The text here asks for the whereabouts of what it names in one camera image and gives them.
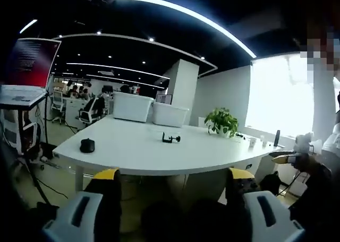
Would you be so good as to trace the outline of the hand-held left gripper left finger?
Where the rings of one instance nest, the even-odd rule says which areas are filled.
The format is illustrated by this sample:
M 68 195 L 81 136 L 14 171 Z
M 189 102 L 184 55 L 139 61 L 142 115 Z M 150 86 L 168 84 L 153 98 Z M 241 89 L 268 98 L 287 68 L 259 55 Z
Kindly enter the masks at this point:
M 44 225 L 46 241 L 120 241 L 121 199 L 119 169 L 98 172 Z

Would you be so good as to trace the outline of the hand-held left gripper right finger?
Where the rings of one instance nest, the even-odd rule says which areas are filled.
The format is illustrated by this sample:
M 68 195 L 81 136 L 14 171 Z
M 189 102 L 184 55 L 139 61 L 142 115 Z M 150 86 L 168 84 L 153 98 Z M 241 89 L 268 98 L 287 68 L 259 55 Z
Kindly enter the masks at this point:
M 225 184 L 228 228 L 233 241 L 301 241 L 305 230 L 270 191 L 262 191 L 253 174 L 228 168 Z

